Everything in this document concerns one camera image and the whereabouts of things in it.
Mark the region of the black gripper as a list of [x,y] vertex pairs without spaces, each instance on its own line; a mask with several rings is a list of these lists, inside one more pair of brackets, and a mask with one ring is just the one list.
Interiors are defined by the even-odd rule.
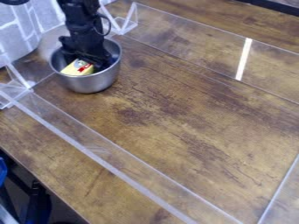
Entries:
[[99,0],[57,0],[57,4],[69,31],[69,36],[59,37],[65,62],[84,60],[97,73],[112,65],[112,56],[104,47],[108,32],[104,32],[101,23],[108,17],[99,13]]

